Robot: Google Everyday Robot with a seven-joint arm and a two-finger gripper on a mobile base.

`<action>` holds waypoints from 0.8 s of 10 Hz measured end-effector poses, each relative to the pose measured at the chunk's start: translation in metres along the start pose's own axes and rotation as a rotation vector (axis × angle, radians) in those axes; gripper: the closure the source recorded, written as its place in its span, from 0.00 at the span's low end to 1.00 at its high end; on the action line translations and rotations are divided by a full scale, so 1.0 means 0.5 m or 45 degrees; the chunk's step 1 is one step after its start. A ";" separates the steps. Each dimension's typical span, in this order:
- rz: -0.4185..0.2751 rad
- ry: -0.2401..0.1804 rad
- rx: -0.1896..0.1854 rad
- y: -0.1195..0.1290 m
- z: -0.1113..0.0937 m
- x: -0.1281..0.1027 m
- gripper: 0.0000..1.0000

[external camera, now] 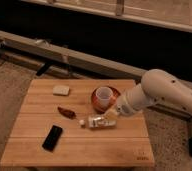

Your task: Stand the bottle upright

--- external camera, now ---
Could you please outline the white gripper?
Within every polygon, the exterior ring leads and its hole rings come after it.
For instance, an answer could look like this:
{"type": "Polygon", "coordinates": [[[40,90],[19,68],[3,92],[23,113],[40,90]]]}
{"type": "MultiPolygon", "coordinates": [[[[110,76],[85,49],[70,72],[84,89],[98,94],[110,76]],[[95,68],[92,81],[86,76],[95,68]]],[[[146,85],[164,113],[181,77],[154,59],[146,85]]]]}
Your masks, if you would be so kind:
{"type": "Polygon", "coordinates": [[[128,116],[130,113],[129,106],[124,99],[119,99],[116,101],[116,110],[115,109],[107,110],[104,113],[104,117],[107,119],[116,119],[118,117],[118,113],[124,116],[128,116]]]}

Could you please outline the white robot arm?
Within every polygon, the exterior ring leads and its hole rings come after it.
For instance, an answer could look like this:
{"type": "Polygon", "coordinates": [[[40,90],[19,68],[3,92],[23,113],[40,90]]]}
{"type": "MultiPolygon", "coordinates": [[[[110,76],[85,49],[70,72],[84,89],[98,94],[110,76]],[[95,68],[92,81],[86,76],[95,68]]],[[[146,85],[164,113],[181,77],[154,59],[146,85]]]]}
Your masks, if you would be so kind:
{"type": "Polygon", "coordinates": [[[141,82],[125,90],[104,115],[108,118],[132,116],[160,101],[175,103],[192,116],[192,89],[161,69],[145,72],[141,82]]]}

